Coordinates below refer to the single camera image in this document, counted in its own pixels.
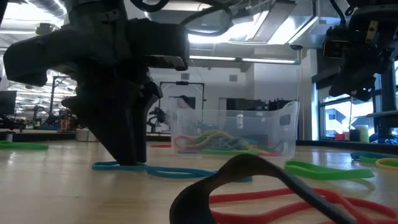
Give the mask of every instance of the black cable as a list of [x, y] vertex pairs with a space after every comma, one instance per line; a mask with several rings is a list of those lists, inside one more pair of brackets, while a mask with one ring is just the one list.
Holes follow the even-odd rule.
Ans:
[[133, 5], [145, 12], [157, 12], [169, 3], [169, 0], [160, 0], [154, 5], [144, 3], [144, 0], [130, 0]]
[[344, 13], [346, 16], [350, 16], [354, 13], [354, 7], [350, 6], [347, 8], [346, 12]]
[[216, 32], [206, 33], [206, 32], [198, 32], [198, 31], [194, 31], [194, 30], [188, 30], [189, 34], [200, 35], [200, 36], [205, 36], [205, 37], [216, 37], [216, 36], [224, 34], [225, 32], [227, 32], [229, 30], [229, 28], [232, 26], [232, 19], [233, 19], [233, 14], [229, 7], [237, 4], [236, 2], [229, 2], [227, 4], [223, 4], [223, 3], [220, 3], [215, 0], [197, 0], [197, 1], [200, 3], [211, 5], [211, 7], [204, 9], [200, 12], [197, 12], [194, 15], [188, 16], [186, 19], [184, 19], [180, 23], [181, 25], [183, 25], [183, 26], [187, 25], [188, 23], [194, 21], [195, 19], [198, 19], [202, 16], [208, 15], [210, 13], [213, 13], [213, 12], [216, 12], [219, 10], [224, 10], [227, 13], [227, 15], [229, 17], [228, 23], [224, 27], [222, 27], [219, 31], [216, 31]]
[[333, 8], [337, 12], [338, 16], [340, 17], [340, 25], [345, 25], [346, 24], [346, 18], [344, 17], [344, 14], [341, 11], [341, 9], [338, 7], [336, 1], [335, 0], [330, 0], [330, 4], [333, 6]]
[[[224, 27], [222, 27], [219, 31], [216, 31], [216, 32], [206, 33], [206, 32], [198, 32], [198, 31], [194, 31], [194, 30], [188, 30], [189, 34], [200, 35], [200, 36], [205, 36], [205, 37], [216, 37], [216, 36], [222, 35], [225, 32], [227, 32], [229, 30], [229, 28], [233, 25], [233, 22], [232, 22], [233, 13], [229, 7], [239, 4], [241, 2], [241, 1], [231, 1], [231, 2], [227, 2], [226, 4], [223, 4], [223, 3], [220, 3], [215, 0], [196, 0], [196, 1], [200, 2], [201, 4], [211, 5], [211, 7], [187, 17], [180, 23], [181, 25], [184, 26], [184, 25], [194, 21], [195, 19], [198, 19], [202, 16], [208, 15], [210, 13], [213, 13], [213, 12], [216, 12], [219, 10], [224, 10], [229, 17], [228, 23]], [[161, 10], [169, 2], [169, 0], [160, 0], [157, 4], [154, 4], [154, 5], [146, 4], [146, 3], [144, 3], [143, 0], [131, 0], [131, 2], [133, 3], [133, 5], [135, 5], [137, 8], [139, 8], [142, 11], [156, 12], [156, 11]]]

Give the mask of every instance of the wall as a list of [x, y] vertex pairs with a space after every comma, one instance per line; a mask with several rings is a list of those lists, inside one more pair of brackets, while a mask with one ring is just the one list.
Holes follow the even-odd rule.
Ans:
[[318, 94], [311, 80], [316, 74], [317, 52], [308, 50], [301, 65], [254, 64], [254, 80], [248, 73], [246, 89], [254, 90], [254, 99], [299, 100], [298, 138], [318, 140]]
[[254, 99], [296, 100], [299, 90], [299, 65], [256, 63]]
[[256, 98], [254, 97], [255, 95], [255, 73], [254, 73], [254, 67], [256, 64], [252, 64], [248, 71], [246, 72], [246, 97], [245, 99], [247, 100], [255, 100]]
[[[150, 70], [150, 75], [156, 83], [175, 82], [181, 80], [181, 73], [189, 73], [189, 82], [197, 82], [205, 84], [205, 102], [204, 109], [218, 110], [219, 98], [245, 98], [246, 94], [246, 74], [242, 73], [238, 68], [198, 68], [190, 67], [187, 71], [178, 72], [171, 69]], [[237, 82], [230, 82], [229, 75], [238, 75]], [[185, 86], [190, 92], [181, 92], [181, 88], [170, 85], [167, 90], [169, 95], [180, 96], [198, 96], [198, 90], [193, 86]]]
[[319, 140], [318, 136], [318, 91], [312, 83], [317, 74], [317, 51], [308, 50], [302, 60], [302, 78], [300, 79], [300, 139]]

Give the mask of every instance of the rubber band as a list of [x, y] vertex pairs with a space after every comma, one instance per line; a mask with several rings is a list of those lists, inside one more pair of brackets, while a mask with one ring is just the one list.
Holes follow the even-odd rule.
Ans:
[[30, 149], [30, 150], [47, 150], [49, 146], [46, 144], [0, 141], [0, 149]]
[[[397, 224], [398, 223], [398, 213], [387, 207], [380, 205], [378, 203], [369, 202], [366, 200], [361, 200], [357, 198], [349, 198], [340, 195], [339, 193], [333, 192], [331, 190], [325, 189], [313, 189], [316, 193], [325, 196], [325, 200], [331, 203], [339, 203], [356, 219], [357, 223], [360, 224]], [[281, 195], [293, 194], [290, 189], [279, 189], [279, 190], [268, 190], [264, 192], [253, 192], [253, 193], [243, 193], [243, 194], [226, 194], [226, 195], [212, 195], [209, 197], [209, 204], [221, 203], [221, 202], [237, 202], [243, 200], [254, 200], [269, 198]], [[258, 214], [258, 215], [242, 215], [242, 214], [231, 214], [211, 211], [214, 219], [217, 223], [223, 224], [263, 224], [274, 222], [281, 217], [286, 215], [291, 215], [293, 213], [311, 208], [312, 206], [307, 202], [297, 202], [290, 205], [285, 205], [283, 207], [277, 208], [275, 210]], [[380, 214], [383, 214], [390, 219], [370, 219], [365, 214], [361, 213], [357, 207], [368, 208]], [[323, 222], [324, 224], [332, 224], [334, 222]]]
[[184, 140], [188, 140], [190, 143], [191, 143], [191, 146], [192, 146], [192, 148], [194, 149], [194, 150], [199, 150], [199, 148], [197, 147], [197, 145], [195, 144], [195, 139], [193, 138], [193, 137], [189, 137], [189, 136], [177, 136], [175, 139], [174, 139], [174, 144], [175, 144], [175, 146], [177, 147], [177, 148], [179, 148], [179, 149], [184, 149], [183, 147], [181, 147], [180, 145], [179, 145], [179, 143], [178, 143], [178, 141], [180, 140], [180, 139], [184, 139]]
[[[118, 162], [95, 162], [92, 165], [93, 170], [128, 170], [128, 171], [146, 171], [149, 175], [169, 179], [190, 179], [209, 177], [217, 171], [208, 171], [202, 169], [177, 168], [177, 167], [159, 167], [147, 166], [138, 163], [138, 166], [120, 166]], [[242, 179], [238, 182], [250, 182], [252, 178]]]
[[396, 158], [398, 159], [398, 156], [392, 156], [392, 155], [383, 155], [383, 154], [377, 154], [377, 153], [372, 153], [372, 152], [353, 152], [351, 153], [351, 158], [354, 160], [360, 160], [360, 157], [367, 157], [367, 158], [375, 158], [375, 159], [384, 159], [384, 158]]
[[241, 154], [230, 159], [217, 174], [198, 181], [182, 190], [170, 208], [170, 224], [217, 223], [211, 214], [209, 205], [209, 197], [212, 191], [224, 184], [254, 175], [266, 175], [278, 178], [299, 197], [335, 223], [356, 223], [350, 216], [315, 193], [302, 180], [289, 175], [281, 168], [258, 156]]
[[172, 145], [170, 144], [153, 144], [150, 145], [151, 148], [170, 148]]
[[376, 158], [369, 158], [369, 157], [364, 157], [364, 156], [359, 157], [359, 161], [365, 162], [368, 164], [375, 164], [377, 160], [378, 159], [376, 159]]
[[287, 161], [285, 170], [291, 174], [315, 180], [346, 180], [374, 177], [374, 174], [369, 169], [332, 169], [302, 161]]
[[398, 170], [398, 159], [395, 158], [385, 158], [378, 159], [376, 161], [376, 166], [383, 169]]

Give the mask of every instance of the transparent storage container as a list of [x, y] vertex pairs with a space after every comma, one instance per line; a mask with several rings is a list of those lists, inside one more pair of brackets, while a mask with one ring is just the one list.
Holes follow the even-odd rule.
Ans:
[[172, 147], [179, 154], [249, 153], [287, 160], [294, 157], [298, 116], [296, 101], [277, 111], [175, 108], [170, 115]]

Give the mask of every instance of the pile of rubber bands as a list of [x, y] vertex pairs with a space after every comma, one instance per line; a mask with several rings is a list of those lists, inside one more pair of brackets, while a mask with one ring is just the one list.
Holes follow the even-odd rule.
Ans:
[[252, 154], [265, 156], [278, 156], [269, 152], [250, 139], [235, 138], [226, 132], [209, 130], [199, 137], [178, 136], [174, 139], [178, 153], [204, 153], [235, 156], [238, 154]]

